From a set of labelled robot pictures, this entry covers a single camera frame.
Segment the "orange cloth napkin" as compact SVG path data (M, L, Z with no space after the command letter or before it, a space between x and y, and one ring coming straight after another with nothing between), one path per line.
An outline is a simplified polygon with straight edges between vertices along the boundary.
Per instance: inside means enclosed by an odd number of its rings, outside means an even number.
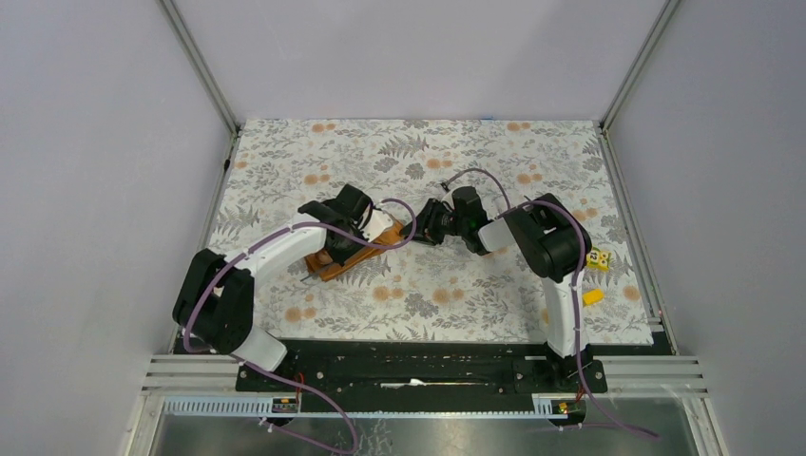
M392 246L401 242L405 237L400 234L403 224L397 219L393 218L394 226L390 230L381 235L376 243L384 246ZM359 249L349 256L344 263L335 262L327 266L320 266L316 261L315 254L308 255L304 258L307 270L311 274L323 281L330 281L336 279L338 276L343 276L359 263L369 260L373 257L378 257L386 253L385 249L376 249L360 245Z

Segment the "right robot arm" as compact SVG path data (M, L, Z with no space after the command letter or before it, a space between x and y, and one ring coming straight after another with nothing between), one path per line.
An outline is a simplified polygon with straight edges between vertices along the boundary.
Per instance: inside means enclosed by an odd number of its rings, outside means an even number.
M555 195L546 193L493 219L475 188L459 187L443 199L429 199L401 235L431 246L447 236L459 237L478 256L517 246L530 270L540 277L546 300L547 344L558 355L545 366L547 382L555 390L568 391L582 380L582 365L573 356L588 344L581 282L592 241Z

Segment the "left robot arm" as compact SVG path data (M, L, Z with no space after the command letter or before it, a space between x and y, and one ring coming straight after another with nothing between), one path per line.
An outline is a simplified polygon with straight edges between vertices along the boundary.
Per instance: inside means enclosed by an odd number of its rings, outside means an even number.
M173 320L201 341L201 350L231 355L259 367L271 390L294 381L286 346L254 321L255 293L288 266L326 253L344 266L393 227L393 219L363 192L346 184L325 201L309 201L282 227L229 254L209 248L190 263L172 311Z

